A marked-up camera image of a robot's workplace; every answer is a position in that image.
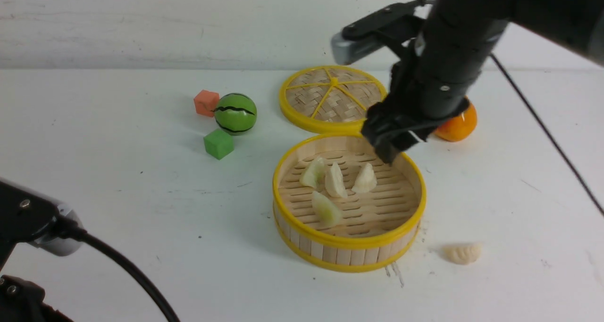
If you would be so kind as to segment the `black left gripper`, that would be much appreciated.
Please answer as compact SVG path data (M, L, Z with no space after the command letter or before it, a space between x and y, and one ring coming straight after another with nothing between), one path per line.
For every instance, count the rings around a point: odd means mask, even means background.
M67 257L76 241L63 237L76 224L76 212L60 200L11 181L1 182L1 320L74 322L73 294L51 283L59 266L51 256Z

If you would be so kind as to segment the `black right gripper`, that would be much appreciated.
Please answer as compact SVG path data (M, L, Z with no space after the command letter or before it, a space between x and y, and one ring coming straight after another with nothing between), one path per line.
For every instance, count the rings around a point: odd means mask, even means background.
M500 25L426 25L423 51L384 102L371 107L362 129L383 163L425 141L468 107L468 89L499 41Z

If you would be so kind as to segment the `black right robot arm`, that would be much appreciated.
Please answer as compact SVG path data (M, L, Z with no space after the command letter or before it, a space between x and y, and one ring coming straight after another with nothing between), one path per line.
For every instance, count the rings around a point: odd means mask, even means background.
M510 23L603 64L604 0L425 0L375 11L343 31L373 39L400 61L387 97L367 111L361 133L385 163L466 111L467 93Z

